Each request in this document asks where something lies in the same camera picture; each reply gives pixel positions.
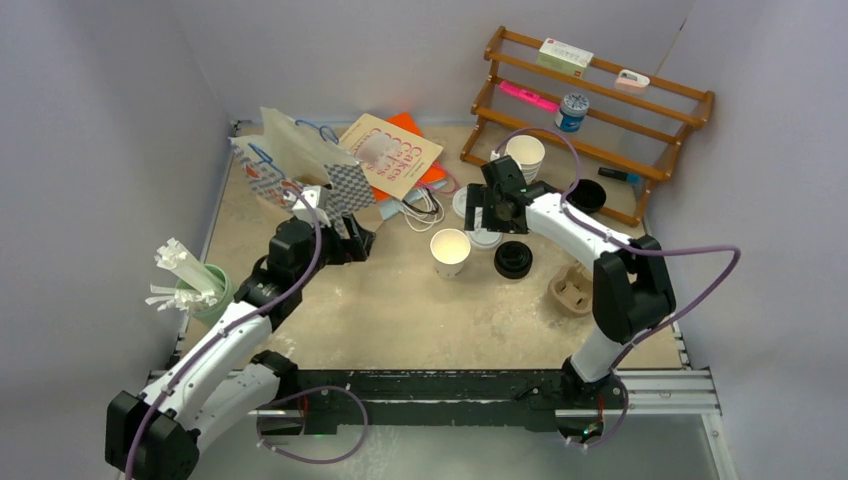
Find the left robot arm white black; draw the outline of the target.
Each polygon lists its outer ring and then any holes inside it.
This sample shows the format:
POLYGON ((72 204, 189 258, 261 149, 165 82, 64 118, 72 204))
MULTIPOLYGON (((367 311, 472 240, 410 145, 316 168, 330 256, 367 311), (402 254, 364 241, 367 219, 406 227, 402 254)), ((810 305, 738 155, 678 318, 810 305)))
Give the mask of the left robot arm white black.
POLYGON ((278 225, 267 255, 206 335, 141 393, 122 391, 110 402, 108 464, 128 479, 187 479, 201 455, 249 411, 295 402, 297 365, 254 349, 298 307, 303 287, 321 268, 368 259, 375 234, 350 214, 343 224, 346 236, 310 218, 278 225))

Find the single white paper cup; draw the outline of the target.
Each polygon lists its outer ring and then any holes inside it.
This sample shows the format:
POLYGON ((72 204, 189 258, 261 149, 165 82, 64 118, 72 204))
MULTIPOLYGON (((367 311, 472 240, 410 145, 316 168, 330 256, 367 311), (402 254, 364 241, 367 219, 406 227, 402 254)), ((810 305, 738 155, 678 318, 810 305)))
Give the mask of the single white paper cup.
POLYGON ((468 259, 471 243, 463 231, 448 228, 432 236, 429 248, 436 273, 442 278, 453 278, 468 259))

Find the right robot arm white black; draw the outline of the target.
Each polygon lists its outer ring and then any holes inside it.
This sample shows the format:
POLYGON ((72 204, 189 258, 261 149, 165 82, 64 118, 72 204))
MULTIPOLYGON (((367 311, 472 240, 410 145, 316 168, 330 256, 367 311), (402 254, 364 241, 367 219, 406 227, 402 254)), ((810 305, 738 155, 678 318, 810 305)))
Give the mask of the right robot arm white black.
POLYGON ((509 157, 484 165, 482 174, 483 183, 467 187, 466 229, 480 225, 493 232, 539 234, 591 272, 595 326, 565 361, 561 381, 564 399, 584 407, 599 396, 600 381, 625 346, 676 308, 660 244, 648 235, 631 238, 605 227, 543 181, 527 184, 509 157))

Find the checkered paper bakery bag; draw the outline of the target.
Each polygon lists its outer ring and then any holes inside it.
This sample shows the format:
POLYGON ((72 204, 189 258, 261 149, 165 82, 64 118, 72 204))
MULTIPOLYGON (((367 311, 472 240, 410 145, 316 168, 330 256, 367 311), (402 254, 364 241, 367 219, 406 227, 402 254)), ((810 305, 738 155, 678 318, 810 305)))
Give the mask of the checkered paper bakery bag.
POLYGON ((261 109, 260 134, 232 137, 235 159, 253 192, 290 213, 295 198, 289 190, 311 186, 327 189, 324 211, 339 233, 342 217, 353 215, 375 231, 383 224, 372 186, 362 165, 317 126, 297 121, 277 109, 261 109))

